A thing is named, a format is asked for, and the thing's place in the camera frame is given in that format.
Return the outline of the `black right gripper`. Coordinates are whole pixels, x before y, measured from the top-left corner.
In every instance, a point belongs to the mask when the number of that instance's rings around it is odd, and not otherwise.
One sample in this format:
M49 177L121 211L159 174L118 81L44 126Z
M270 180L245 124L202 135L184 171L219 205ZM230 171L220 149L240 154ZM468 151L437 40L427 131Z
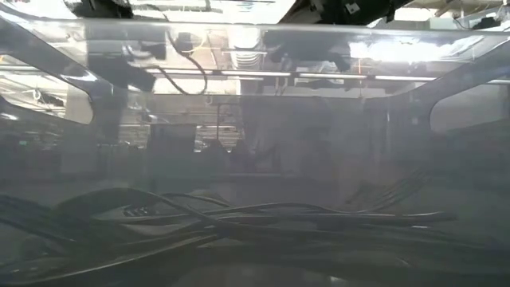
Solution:
M280 20L281 24L321 24L364 26L371 20L371 0L295 0ZM351 67L349 44L332 33L306 33L301 30L267 31L265 47L272 48L270 59L280 63L293 61L327 61L340 72Z

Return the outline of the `fluorescent ceiling light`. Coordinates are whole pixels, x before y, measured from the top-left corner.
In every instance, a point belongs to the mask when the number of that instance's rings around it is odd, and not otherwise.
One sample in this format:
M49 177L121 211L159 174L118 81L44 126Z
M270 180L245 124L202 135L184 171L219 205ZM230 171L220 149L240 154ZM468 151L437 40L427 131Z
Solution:
M156 69L156 68L149 68L149 69L146 69L147 72L149 73L167 73L167 74L172 74L172 75L179 75L179 74L182 74L182 75L202 75L202 74L206 74L206 75L210 75L210 74L213 74L214 71L213 70L194 70L194 69Z
M408 77L408 76L374 76L377 81L411 81L411 82L427 82L433 81L435 77Z
M289 72L271 72L271 71L253 71L253 70L223 70L220 71L225 76L236 77L290 77Z
M365 75L355 75L355 74L341 74L341 73L298 73L299 78L316 78L316 79L334 79L334 80L364 80L367 78Z

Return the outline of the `clear plastic bin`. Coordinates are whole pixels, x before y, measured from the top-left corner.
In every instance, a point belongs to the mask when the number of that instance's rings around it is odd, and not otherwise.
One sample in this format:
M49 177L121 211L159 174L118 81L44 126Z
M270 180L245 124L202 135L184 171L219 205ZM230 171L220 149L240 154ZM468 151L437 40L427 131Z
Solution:
M213 70L117 87L87 66L80 0L0 0L0 287L510 287L510 257L250 242L56 211L108 188L195 210L298 202L354 212L362 183L432 179L375 213L453 213L427 228L510 246L510 3L472 29L281 24L295 0L122 0L165 29L143 69ZM271 61L267 31L343 36L351 67ZM232 51L262 55L225 76ZM341 73L364 80L299 78ZM435 77L377 81L374 76Z

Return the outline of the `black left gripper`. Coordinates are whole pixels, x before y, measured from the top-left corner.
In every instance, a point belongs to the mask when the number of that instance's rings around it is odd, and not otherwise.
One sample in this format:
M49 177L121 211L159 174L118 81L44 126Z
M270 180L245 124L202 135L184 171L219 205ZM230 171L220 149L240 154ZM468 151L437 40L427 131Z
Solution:
M155 76L138 67L130 66L118 57L88 57L88 67L97 75L116 86L132 85L143 92L151 92L155 85Z

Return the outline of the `ribbed ventilation duct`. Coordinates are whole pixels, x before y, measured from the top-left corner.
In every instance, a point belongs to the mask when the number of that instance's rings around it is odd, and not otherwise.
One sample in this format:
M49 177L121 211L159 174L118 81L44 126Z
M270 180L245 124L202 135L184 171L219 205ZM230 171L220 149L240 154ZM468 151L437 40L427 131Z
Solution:
M261 67L262 55L251 51L232 51L232 65L237 70L258 70Z

